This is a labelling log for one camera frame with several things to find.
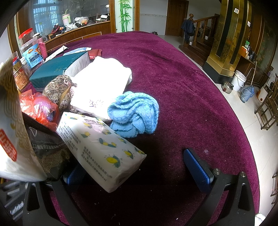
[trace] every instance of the red lid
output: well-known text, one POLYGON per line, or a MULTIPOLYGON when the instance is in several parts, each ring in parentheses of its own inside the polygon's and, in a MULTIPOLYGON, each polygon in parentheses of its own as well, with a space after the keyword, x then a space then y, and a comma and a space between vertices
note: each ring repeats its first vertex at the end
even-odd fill
POLYGON ((24 35, 27 35, 33 31, 33 28, 29 28, 28 30, 24 31, 18 38, 22 38, 24 35))

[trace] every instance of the gold pillar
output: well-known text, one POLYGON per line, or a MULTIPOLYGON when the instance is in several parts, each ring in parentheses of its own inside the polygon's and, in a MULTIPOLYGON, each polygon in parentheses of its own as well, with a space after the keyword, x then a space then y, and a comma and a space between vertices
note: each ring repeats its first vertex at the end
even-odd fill
POLYGON ((240 59, 239 49, 248 36, 251 12, 248 0, 222 0, 214 43, 203 67, 214 82, 231 81, 240 59))

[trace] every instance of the teal box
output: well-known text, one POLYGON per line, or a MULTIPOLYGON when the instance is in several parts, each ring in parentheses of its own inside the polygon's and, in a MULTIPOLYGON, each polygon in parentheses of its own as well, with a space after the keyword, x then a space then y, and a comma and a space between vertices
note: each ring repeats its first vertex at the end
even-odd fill
POLYGON ((41 65, 30 77, 35 88, 45 88, 58 75, 74 77, 90 63, 88 52, 73 53, 53 58, 41 65))

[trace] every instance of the white wall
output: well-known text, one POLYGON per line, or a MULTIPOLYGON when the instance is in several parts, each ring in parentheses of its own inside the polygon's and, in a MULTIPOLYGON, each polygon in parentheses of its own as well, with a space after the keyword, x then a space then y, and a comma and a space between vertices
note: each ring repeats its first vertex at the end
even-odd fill
MULTIPOLYGON (((140 0, 140 31, 156 31, 159 35, 165 35, 168 0, 140 0), (162 15, 146 16, 142 14, 162 15)), ((189 0, 188 14, 192 13, 194 19, 220 14, 221 3, 219 0, 189 0)))
POLYGON ((274 68, 272 71, 272 77, 268 80, 268 85, 270 85, 271 82, 273 82, 275 80, 275 73, 277 73, 278 75, 278 47, 276 49, 275 55, 273 57, 273 61, 271 66, 274 68))
POLYGON ((167 6, 168 0, 140 0, 140 31, 156 31, 159 35, 165 35, 167 6))
POLYGON ((8 57, 12 55, 7 29, 0 37, 0 48, 1 48, 1 54, 0 54, 0 63, 1 63, 4 62, 8 57))

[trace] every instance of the stair railing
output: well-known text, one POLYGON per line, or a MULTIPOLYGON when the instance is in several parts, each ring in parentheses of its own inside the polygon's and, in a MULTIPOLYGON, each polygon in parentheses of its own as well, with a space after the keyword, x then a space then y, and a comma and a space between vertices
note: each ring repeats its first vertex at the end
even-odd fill
MULTIPOLYGON (((193 23, 197 23, 197 26, 196 26, 196 29, 195 29, 195 33, 194 33, 194 36, 193 36, 192 46, 196 46, 196 44, 197 44, 197 36, 198 36, 198 31, 199 31, 201 22, 204 21, 203 33, 202 33, 201 40, 200 40, 200 42, 203 43, 204 39, 205 39, 205 32, 206 32, 206 29, 207 29, 208 20, 211 19, 210 32, 209 32, 209 36, 208 36, 210 38, 213 35, 212 32, 214 30, 214 26, 215 26, 216 21, 218 20, 219 16, 220 15, 215 15, 215 16, 210 16, 210 17, 198 19, 198 20, 193 20, 194 15, 193 14, 189 14, 188 20, 192 20, 193 23)), ((184 47, 188 47, 188 44, 189 43, 184 43, 183 45, 184 45, 184 47)))

